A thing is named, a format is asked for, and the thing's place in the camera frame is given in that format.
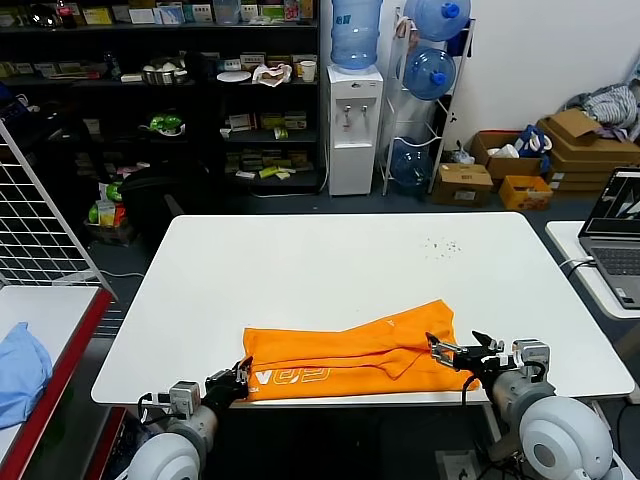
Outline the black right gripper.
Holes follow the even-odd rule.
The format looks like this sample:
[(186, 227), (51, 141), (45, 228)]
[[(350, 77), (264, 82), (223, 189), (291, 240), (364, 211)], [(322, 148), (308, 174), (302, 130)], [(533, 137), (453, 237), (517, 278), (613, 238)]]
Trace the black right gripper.
[(478, 346), (467, 348), (441, 341), (430, 332), (426, 333), (431, 357), (450, 369), (471, 372), (483, 386), (491, 386), (506, 371), (515, 369), (513, 356), (504, 352), (504, 342), (488, 334), (473, 330)]

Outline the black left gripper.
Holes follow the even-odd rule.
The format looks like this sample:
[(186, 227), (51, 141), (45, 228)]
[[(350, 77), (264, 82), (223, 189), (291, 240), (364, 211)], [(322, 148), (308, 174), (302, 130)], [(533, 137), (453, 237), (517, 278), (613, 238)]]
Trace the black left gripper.
[(227, 409), (237, 400), (249, 395), (248, 379), (253, 357), (249, 356), (232, 369), (222, 370), (205, 381), (203, 405), (209, 409)]

